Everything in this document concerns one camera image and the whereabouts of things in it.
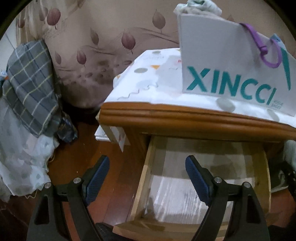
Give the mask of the purple underwear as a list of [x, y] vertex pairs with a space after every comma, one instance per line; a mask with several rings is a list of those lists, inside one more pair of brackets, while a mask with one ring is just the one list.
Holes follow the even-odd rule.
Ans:
[[247, 24], [247, 23], [240, 23], [240, 25], [242, 25], [252, 36], [252, 39], [254, 40], [255, 45], [257, 46], [257, 48], [260, 51], [260, 58], [263, 61], [263, 63], [267, 67], [278, 68], [282, 62], [282, 52], [281, 52], [281, 48], [277, 44], [277, 42], [274, 39], [270, 39], [270, 41], [275, 45], [276, 52], [277, 52], [277, 62], [272, 63], [272, 62], [267, 61], [267, 59], [266, 59], [266, 55], [268, 54], [267, 45], [263, 43], [257, 30], [255, 30], [254, 27], [252, 27], [250, 24]]

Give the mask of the light blue underwear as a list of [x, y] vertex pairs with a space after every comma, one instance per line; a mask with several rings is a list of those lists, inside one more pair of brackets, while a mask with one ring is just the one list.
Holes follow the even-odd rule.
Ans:
[[276, 41], [282, 49], [286, 50], [285, 42], [277, 34], [273, 34], [270, 38]]

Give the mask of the grey white underwear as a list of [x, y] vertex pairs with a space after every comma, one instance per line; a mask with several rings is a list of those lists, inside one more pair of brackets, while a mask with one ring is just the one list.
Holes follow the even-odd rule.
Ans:
[[217, 6], [213, 1], [187, 1], [186, 4], [177, 4], [174, 9], [176, 15], [179, 14], [195, 14], [195, 15], [209, 15], [218, 16], [222, 15], [222, 9]]

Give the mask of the light wooden drawer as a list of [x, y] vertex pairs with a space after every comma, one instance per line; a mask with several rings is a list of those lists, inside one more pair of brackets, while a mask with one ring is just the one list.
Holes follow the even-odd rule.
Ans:
[[269, 240], [260, 143], [153, 137], [127, 222], [131, 240]]

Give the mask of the black checked slipper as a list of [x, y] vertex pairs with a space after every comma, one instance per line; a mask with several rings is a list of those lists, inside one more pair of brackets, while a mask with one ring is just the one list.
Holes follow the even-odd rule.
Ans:
[[95, 223], [95, 226], [98, 230], [98, 233], [102, 237], [103, 240], [107, 241], [128, 241], [130, 239], [123, 237], [121, 235], [115, 234], [112, 229], [113, 227], [110, 225], [106, 225], [105, 223]]

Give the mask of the white green patterned bedding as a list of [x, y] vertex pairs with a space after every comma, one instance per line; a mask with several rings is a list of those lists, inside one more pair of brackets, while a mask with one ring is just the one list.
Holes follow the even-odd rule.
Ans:
[[59, 143], [32, 135], [1, 98], [1, 200], [41, 190], [50, 182], [48, 161]]

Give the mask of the brown wooden nightstand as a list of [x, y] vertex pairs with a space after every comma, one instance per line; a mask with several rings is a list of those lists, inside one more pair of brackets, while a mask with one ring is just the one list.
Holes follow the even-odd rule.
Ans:
[[184, 106], [109, 102], [96, 119], [102, 126], [122, 127], [140, 161], [147, 153], [146, 135], [268, 142], [268, 157], [281, 148], [280, 142], [295, 139], [295, 128], [273, 120]]

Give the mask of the dark blue plastic bag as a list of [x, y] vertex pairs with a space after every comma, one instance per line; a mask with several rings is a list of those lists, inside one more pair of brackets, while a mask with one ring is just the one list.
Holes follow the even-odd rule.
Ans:
[[77, 129], [73, 125], [70, 116], [63, 111], [61, 112], [61, 121], [56, 136], [65, 143], [70, 143], [78, 138]]

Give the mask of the white flat boards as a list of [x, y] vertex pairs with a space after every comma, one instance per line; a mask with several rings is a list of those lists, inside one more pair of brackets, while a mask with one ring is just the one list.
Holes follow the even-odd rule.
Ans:
[[117, 144], [122, 152], [124, 151], [125, 146], [130, 145], [130, 142], [123, 128], [101, 124], [100, 111], [98, 112], [96, 119], [99, 122], [99, 127], [94, 134], [97, 141], [105, 141], [111, 142], [112, 144]]

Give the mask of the grey plaid blanket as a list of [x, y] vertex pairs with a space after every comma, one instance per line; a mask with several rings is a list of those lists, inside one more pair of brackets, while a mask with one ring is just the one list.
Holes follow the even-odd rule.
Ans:
[[3, 97], [23, 126], [36, 137], [52, 136], [61, 114], [52, 59], [43, 40], [19, 45], [11, 54]]

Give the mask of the white patterned cloth cover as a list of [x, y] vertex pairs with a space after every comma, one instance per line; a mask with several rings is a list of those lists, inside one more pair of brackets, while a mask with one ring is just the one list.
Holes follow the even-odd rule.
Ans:
[[145, 102], [216, 110], [275, 121], [295, 127], [295, 117], [246, 102], [182, 93], [182, 64], [178, 48], [147, 50], [114, 77], [105, 102]]

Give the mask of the beige leaf pattern curtain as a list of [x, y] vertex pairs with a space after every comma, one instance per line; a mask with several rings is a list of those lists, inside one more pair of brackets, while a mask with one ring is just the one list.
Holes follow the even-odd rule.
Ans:
[[62, 98], [97, 108], [142, 52], [179, 45], [177, 1], [32, 1], [16, 17], [18, 43], [43, 39]]

